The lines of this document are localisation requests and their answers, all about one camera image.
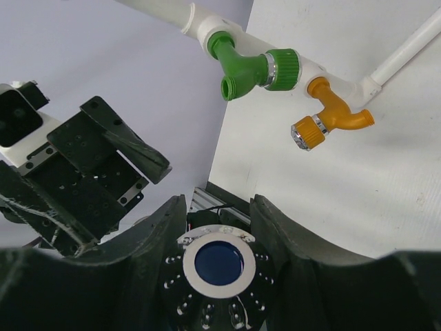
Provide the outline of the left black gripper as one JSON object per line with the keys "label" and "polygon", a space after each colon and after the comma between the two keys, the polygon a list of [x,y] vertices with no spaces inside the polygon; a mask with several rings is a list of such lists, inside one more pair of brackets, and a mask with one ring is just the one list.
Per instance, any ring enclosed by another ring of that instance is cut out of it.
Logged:
{"label": "left black gripper", "polygon": [[101,97],[92,97],[27,156],[26,175],[1,162],[1,202],[63,256],[77,257],[117,230],[153,183],[172,170]]}

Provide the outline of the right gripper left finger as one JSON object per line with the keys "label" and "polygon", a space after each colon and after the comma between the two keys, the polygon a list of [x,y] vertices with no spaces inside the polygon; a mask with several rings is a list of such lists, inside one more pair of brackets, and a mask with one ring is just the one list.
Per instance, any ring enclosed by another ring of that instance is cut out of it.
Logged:
{"label": "right gripper left finger", "polygon": [[1,251],[2,330],[168,330],[158,290],[167,250],[185,229],[184,196],[77,258]]}

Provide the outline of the white PVC pipe stand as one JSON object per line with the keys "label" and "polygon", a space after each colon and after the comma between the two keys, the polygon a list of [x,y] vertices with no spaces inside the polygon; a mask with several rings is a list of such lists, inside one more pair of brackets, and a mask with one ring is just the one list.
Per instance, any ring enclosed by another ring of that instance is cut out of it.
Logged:
{"label": "white PVC pipe stand", "polygon": [[330,82],[334,93],[354,108],[367,105],[380,93],[386,82],[440,34],[440,11],[436,10],[371,74],[352,81],[327,70],[321,62],[311,59],[298,47],[279,46],[257,37],[195,1],[122,1],[122,5],[176,27],[185,36],[198,41],[203,52],[217,62],[207,50],[207,42],[220,31],[230,33],[236,50],[245,56],[256,56],[270,49],[291,48],[300,56],[300,80],[294,89],[305,92],[312,80],[324,77]]}

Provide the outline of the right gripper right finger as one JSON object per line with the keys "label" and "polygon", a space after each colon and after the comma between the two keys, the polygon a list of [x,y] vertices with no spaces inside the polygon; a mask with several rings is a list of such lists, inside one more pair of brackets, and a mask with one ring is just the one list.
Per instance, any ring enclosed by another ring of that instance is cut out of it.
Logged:
{"label": "right gripper right finger", "polygon": [[251,229],[276,266],[270,330],[439,330],[440,253],[372,259],[291,220],[269,199],[250,203]]}

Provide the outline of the blue water faucet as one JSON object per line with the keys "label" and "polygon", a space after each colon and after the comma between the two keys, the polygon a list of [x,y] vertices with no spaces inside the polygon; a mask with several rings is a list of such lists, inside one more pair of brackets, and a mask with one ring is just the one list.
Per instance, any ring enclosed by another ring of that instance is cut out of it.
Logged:
{"label": "blue water faucet", "polygon": [[158,285],[172,330],[260,330],[276,298],[276,268],[252,234],[206,225],[177,238]]}

